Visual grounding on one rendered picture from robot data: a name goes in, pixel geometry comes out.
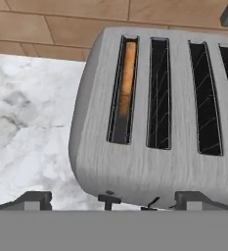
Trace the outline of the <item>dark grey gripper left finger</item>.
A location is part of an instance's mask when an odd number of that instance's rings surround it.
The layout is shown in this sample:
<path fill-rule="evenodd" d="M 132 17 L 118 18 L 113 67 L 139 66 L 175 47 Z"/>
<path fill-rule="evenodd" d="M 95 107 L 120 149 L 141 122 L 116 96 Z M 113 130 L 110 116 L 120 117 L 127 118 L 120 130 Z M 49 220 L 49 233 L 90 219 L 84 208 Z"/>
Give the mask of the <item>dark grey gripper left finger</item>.
<path fill-rule="evenodd" d="M 0 204 L 3 211 L 51 211 L 51 191 L 27 191 L 14 201 Z"/>

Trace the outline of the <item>silver four-slot toaster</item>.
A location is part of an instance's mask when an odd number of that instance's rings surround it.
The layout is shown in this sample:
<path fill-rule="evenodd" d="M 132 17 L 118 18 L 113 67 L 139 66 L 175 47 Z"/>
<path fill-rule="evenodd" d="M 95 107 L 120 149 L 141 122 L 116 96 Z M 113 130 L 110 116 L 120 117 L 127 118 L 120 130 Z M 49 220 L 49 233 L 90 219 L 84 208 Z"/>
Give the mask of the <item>silver four-slot toaster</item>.
<path fill-rule="evenodd" d="M 128 114 L 118 114 L 124 46 L 136 42 Z M 68 156 L 98 198 L 175 209 L 176 191 L 228 205 L 228 36 L 106 27 L 78 87 Z"/>

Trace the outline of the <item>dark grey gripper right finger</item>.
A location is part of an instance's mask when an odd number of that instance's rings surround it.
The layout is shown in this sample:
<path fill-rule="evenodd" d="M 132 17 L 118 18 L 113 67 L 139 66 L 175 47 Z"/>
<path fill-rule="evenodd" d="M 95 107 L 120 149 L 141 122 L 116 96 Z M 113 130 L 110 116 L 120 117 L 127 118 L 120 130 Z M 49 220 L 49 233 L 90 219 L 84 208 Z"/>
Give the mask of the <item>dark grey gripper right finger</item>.
<path fill-rule="evenodd" d="M 176 191 L 175 209 L 178 211 L 222 211 L 228 205 L 212 201 L 200 191 Z"/>

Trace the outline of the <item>black toaster lever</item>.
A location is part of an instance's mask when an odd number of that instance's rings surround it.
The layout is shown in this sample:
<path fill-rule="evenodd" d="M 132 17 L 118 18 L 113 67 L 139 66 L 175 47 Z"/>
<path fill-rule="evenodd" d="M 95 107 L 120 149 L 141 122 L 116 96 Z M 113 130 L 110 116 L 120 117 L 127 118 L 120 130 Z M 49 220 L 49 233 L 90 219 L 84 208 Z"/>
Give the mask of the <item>black toaster lever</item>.
<path fill-rule="evenodd" d="M 121 199 L 115 197 L 111 191 L 106 191 L 104 194 L 99 194 L 98 201 L 104 203 L 104 209 L 106 211 L 110 211 L 113 204 L 121 203 Z"/>

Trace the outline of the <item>brown bread slice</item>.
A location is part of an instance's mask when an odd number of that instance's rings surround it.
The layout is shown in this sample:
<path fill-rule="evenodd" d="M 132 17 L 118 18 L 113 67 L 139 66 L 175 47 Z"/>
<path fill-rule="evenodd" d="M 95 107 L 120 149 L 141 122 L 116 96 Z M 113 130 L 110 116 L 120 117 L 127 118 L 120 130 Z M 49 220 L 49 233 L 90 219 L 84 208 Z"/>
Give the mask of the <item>brown bread slice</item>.
<path fill-rule="evenodd" d="M 124 46 L 123 67 L 119 94 L 119 110 L 118 114 L 125 118 L 131 99 L 132 82 L 134 75 L 134 65 L 136 56 L 136 42 L 127 41 Z"/>

